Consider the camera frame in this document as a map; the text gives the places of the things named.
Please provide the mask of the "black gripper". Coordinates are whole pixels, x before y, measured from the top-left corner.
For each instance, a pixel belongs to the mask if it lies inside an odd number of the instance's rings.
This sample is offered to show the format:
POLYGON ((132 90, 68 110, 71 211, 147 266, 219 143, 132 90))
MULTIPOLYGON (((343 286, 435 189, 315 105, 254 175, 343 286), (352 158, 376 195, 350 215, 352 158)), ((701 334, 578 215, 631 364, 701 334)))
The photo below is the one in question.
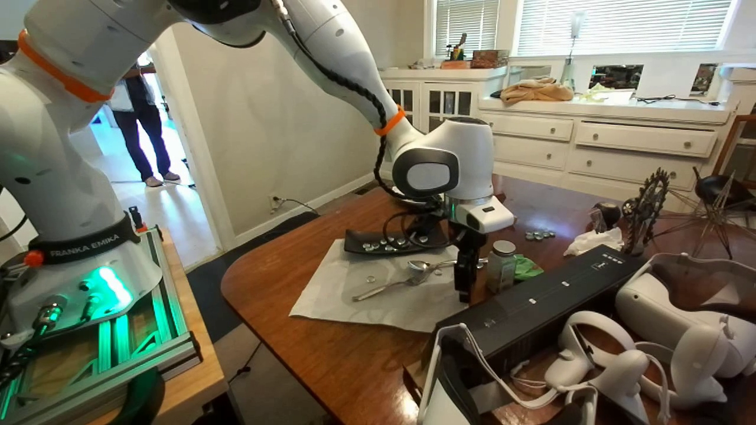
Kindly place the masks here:
POLYGON ((486 236, 514 221, 514 215, 495 197, 485 200, 450 200, 449 220, 461 223, 453 228, 453 244, 458 248, 453 265, 453 288, 461 302, 480 294, 480 269, 482 269, 482 248, 486 244, 486 236))

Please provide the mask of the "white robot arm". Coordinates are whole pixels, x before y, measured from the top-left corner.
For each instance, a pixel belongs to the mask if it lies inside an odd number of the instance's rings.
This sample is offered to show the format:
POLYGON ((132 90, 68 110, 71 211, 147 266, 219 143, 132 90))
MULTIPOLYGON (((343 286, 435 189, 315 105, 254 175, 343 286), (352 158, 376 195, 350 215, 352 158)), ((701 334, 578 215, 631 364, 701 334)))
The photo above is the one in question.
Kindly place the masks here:
POLYGON ((137 220, 71 133, 114 100, 149 105, 128 73, 173 22, 226 47, 273 34, 328 93, 352 103, 380 137, 376 164, 389 192, 439 200, 446 220, 486 236, 513 223, 492 189, 492 129, 449 117, 419 132, 387 93, 370 50, 339 0, 37 0, 0 69, 0 183, 35 226, 20 255, 25 283, 2 307, 19 333, 90 325, 128 312, 161 281, 137 220))

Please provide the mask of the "green robot base mount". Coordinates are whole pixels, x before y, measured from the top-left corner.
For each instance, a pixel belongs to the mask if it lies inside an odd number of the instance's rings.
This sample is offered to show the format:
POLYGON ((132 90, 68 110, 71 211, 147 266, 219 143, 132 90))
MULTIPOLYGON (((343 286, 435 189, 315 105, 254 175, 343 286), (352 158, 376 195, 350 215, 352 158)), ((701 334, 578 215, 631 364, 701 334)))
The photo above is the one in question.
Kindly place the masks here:
POLYGON ((149 228, 139 248, 137 265, 108 252, 74 274, 2 266, 0 425, 95 418, 134 396, 139 378, 202 361, 162 234, 149 228))

